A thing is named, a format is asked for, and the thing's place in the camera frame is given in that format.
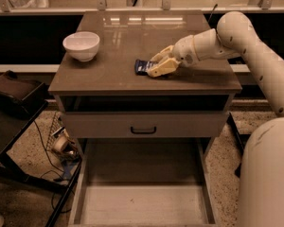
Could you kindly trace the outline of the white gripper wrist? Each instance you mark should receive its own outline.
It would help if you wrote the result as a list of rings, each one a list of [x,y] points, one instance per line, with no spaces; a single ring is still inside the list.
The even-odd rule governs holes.
[[[175,58],[166,58],[172,52]],[[192,66],[199,62],[194,46],[194,36],[189,35],[180,39],[174,46],[170,45],[151,58],[151,67],[147,74],[152,78],[157,78],[177,70],[179,65],[184,67]]]

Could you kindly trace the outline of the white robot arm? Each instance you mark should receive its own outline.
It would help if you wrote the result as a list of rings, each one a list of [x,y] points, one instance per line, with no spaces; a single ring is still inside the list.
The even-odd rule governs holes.
[[[151,58],[153,78],[207,59],[239,54],[276,114],[250,135],[242,156],[236,227],[284,227],[284,60],[256,34],[239,11],[217,27],[189,35]]]

